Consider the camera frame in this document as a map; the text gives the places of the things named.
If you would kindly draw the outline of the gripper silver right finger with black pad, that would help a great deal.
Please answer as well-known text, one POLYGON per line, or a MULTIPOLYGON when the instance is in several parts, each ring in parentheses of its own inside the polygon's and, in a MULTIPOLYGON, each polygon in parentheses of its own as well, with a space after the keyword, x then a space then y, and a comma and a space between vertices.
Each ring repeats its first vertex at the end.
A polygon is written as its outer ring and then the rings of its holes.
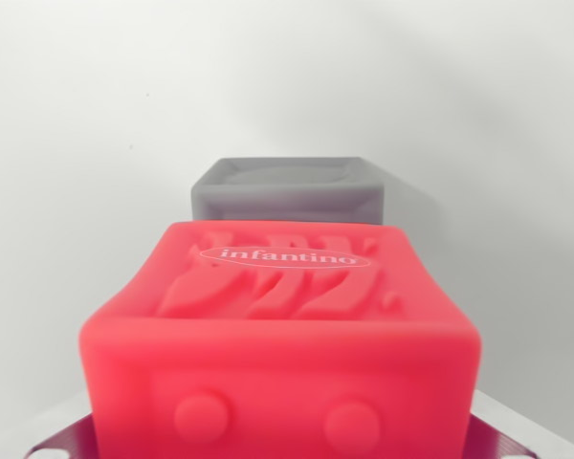
POLYGON ((574 445, 476 390, 466 439, 466 457, 574 458, 574 445))

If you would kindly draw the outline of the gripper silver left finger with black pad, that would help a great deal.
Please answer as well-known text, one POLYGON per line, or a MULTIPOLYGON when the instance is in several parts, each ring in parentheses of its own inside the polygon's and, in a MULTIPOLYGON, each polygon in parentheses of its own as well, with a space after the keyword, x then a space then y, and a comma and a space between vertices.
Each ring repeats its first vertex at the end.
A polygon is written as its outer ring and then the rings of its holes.
POLYGON ((94 423, 91 414, 64 427, 33 446, 31 459, 94 459, 94 423))

